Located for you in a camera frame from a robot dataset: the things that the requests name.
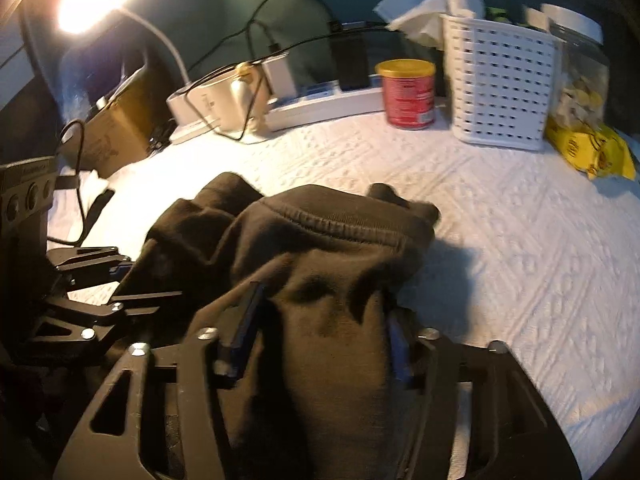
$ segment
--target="white textured tablecloth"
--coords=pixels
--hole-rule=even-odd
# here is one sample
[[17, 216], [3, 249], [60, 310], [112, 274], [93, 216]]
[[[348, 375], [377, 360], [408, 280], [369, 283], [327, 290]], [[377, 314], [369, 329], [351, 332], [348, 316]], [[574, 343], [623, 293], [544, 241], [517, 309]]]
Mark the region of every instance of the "white textured tablecloth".
[[549, 145], [541, 153], [469, 146], [442, 118], [411, 132], [371, 114], [260, 144], [207, 134], [170, 146], [109, 179], [116, 195], [85, 246], [116, 245], [136, 258], [158, 216], [222, 171], [266, 195], [303, 184], [363, 194], [386, 182], [433, 202], [442, 213], [436, 241], [400, 303], [457, 340], [506, 341], [585, 478], [620, 440], [640, 405], [637, 183], [590, 182]]

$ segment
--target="white plastic basket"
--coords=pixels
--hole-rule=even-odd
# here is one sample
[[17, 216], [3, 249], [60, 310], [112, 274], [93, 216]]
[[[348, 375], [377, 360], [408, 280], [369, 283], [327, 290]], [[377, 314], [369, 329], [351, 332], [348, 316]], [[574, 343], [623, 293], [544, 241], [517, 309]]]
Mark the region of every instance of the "white plastic basket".
[[474, 144], [541, 149], [556, 38], [508, 23], [443, 20], [454, 135]]

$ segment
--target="power strip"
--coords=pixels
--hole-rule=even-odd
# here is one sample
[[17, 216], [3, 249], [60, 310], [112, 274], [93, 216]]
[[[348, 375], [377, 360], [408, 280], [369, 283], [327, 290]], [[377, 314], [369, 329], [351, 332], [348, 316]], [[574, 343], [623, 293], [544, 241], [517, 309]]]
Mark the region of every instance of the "power strip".
[[271, 110], [264, 117], [267, 127], [276, 132], [384, 110], [380, 76], [370, 75], [369, 81], [369, 88], [350, 91], [341, 90], [337, 81], [329, 81], [303, 88], [301, 96], [294, 99], [274, 99], [270, 103]]

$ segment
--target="black clamp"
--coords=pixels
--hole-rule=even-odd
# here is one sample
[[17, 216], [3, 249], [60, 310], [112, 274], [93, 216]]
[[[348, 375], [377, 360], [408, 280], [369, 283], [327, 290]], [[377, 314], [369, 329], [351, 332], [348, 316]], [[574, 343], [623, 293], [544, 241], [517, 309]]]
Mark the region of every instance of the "black clamp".
[[387, 318], [396, 378], [422, 403], [415, 438], [397, 478], [446, 480], [456, 431], [458, 383], [472, 383], [471, 434], [461, 479], [579, 480], [571, 448], [545, 401], [509, 348], [457, 344], [415, 316]]
[[47, 257], [56, 277], [50, 294], [38, 302], [42, 315], [16, 356], [23, 364], [90, 364], [125, 335], [132, 318], [182, 304], [181, 292], [112, 296], [103, 305], [70, 300], [67, 292], [119, 282], [133, 262], [117, 247], [53, 249]]
[[[148, 375], [157, 370], [175, 374], [184, 477], [237, 479], [217, 389], [233, 388], [244, 375], [263, 295], [263, 286], [251, 283], [241, 303], [226, 309], [216, 327], [200, 329], [180, 345], [153, 350], [146, 343], [131, 345], [76, 426], [58, 461], [54, 480], [168, 478], [149, 471], [141, 458], [145, 387]], [[119, 412], [113, 409], [115, 397], [126, 400]], [[104, 425], [106, 417], [109, 423]]]

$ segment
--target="yellow lid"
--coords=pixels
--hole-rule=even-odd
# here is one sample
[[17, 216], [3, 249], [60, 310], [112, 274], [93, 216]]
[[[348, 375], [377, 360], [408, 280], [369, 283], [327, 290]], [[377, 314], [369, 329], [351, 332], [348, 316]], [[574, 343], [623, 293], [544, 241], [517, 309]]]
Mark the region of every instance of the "yellow lid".
[[421, 59], [390, 59], [376, 65], [376, 74], [385, 77], [424, 77], [434, 75], [436, 66]]

